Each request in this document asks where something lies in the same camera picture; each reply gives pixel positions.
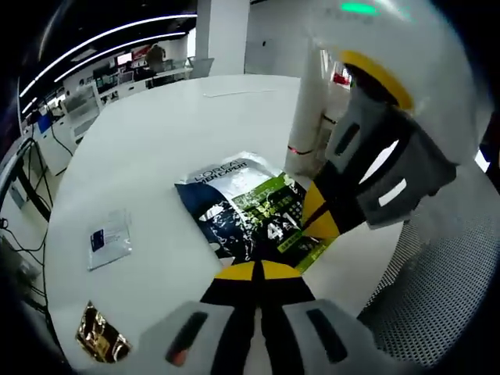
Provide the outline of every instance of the green printed package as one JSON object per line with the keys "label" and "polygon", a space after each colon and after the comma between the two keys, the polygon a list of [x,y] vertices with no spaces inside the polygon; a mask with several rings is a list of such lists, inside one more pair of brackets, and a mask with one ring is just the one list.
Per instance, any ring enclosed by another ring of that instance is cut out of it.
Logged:
{"label": "green printed package", "polygon": [[224,265],[268,259],[304,272],[331,243],[302,234],[305,190],[256,154],[207,166],[176,189]]}

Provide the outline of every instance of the gold foil packet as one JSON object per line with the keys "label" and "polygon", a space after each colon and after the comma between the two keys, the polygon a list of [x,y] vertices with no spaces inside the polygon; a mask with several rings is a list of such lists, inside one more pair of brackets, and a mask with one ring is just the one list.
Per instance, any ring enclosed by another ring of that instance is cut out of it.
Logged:
{"label": "gold foil packet", "polygon": [[116,363],[125,358],[132,345],[89,301],[76,336],[82,348],[96,361]]}

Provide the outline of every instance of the yellow ring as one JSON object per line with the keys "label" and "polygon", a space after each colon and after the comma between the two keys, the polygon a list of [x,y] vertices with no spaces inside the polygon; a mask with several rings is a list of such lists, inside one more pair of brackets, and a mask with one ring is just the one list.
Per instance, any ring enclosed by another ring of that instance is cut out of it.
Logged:
{"label": "yellow ring", "polygon": [[399,108],[405,110],[413,109],[412,97],[399,81],[382,65],[374,62],[370,57],[355,51],[342,51],[341,61],[344,64],[351,64],[363,69],[370,76],[378,80],[396,98]]}

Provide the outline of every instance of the small white packet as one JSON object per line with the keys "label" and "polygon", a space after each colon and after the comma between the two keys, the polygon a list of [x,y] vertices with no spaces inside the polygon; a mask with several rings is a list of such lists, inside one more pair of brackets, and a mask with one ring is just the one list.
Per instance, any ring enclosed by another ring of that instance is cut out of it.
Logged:
{"label": "small white packet", "polygon": [[88,270],[114,262],[132,253],[130,217],[125,209],[112,211],[106,220],[91,228]]}

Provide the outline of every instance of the green indicator light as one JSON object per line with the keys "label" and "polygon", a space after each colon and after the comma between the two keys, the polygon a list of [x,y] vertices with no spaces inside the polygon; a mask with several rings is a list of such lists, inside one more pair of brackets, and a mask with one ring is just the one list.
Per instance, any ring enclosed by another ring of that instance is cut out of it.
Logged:
{"label": "green indicator light", "polygon": [[378,9],[375,8],[374,6],[368,4],[360,4],[358,2],[345,2],[341,4],[341,10],[343,10],[344,12],[351,12],[351,13],[362,13],[371,15],[378,14]]}

